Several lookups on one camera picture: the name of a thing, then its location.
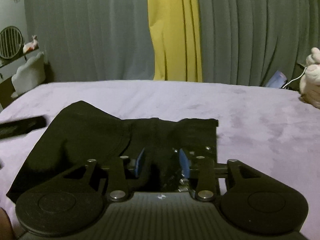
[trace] white wall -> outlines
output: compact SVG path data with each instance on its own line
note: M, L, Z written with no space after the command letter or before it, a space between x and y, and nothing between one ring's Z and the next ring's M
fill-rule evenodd
M26 43L31 40L27 32L24 0L17 3L13 0L0 0L0 31L10 25L16 26L21 31Z

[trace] curtain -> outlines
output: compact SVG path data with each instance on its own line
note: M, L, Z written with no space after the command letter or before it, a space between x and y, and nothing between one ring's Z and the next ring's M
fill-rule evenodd
M148 0L155 80L202 82L198 0Z
M25 0L54 81L153 79L148 0Z
M204 82L260 86L291 79L319 44L320 0L199 0Z

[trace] person's skin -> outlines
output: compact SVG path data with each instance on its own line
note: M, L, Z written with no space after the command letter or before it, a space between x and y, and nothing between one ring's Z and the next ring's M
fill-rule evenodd
M14 233L7 213L0 208L0 240L14 240Z

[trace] stuffed animal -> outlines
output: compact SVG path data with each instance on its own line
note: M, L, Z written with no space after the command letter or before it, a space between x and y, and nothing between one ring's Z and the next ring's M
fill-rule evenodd
M24 44L23 53L27 53L28 51L35 50L38 48L38 40L37 35L32 36L33 41Z
M320 50L312 48L306 59L306 71L300 80L301 98L320 109Z

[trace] bed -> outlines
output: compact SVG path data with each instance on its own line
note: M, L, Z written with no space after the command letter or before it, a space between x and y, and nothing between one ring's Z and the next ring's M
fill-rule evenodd
M80 100L121 119L218 119L218 162L239 159L300 191L309 204L301 233L318 239L320 110L301 102L298 92L191 82L49 83L15 100L1 112L0 122L37 115L51 122L60 110ZM5 194L44 131L0 141L0 206L16 235L23 229Z

